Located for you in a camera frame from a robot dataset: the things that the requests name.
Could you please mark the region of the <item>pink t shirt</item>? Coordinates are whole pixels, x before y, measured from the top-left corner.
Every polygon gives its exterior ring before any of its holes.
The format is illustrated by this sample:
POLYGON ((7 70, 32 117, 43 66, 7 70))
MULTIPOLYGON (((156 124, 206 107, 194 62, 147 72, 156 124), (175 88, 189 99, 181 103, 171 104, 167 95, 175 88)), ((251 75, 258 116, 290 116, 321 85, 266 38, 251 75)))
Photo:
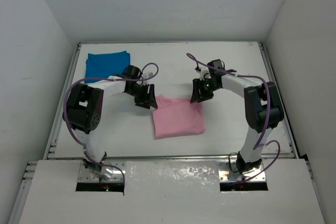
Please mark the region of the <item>pink t shirt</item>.
POLYGON ((155 138, 198 135, 205 132, 203 105, 189 98, 156 97, 158 108, 152 113, 155 138))

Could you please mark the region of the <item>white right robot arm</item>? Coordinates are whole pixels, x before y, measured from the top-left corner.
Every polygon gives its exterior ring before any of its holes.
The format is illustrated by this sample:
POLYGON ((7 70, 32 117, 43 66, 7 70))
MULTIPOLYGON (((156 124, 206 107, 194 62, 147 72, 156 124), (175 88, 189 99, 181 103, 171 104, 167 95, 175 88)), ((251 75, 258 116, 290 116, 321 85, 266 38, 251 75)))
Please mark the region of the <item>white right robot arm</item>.
POLYGON ((219 89, 229 90, 244 99, 248 132, 237 154, 236 167, 240 174, 258 168, 269 134, 284 119, 275 83, 255 82, 228 74, 215 74, 210 78, 193 79, 192 85, 190 103, 210 100, 214 96, 214 91, 219 89))

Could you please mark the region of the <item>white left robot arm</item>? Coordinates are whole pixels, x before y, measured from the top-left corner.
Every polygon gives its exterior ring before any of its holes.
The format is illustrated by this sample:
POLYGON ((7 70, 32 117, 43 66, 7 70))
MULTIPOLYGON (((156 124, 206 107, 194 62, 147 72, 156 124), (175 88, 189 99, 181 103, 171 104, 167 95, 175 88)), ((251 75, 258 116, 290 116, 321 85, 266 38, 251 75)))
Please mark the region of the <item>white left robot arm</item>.
POLYGON ((128 94, 138 107, 156 109, 158 107, 154 85, 148 81, 156 72, 145 72, 136 66, 127 66, 123 73, 107 78, 90 77, 75 81, 66 91, 63 101, 62 118, 72 138, 83 148, 83 163, 95 174, 114 170, 114 165, 106 163, 107 154, 99 147, 95 133, 102 115, 104 100, 117 95, 128 94))

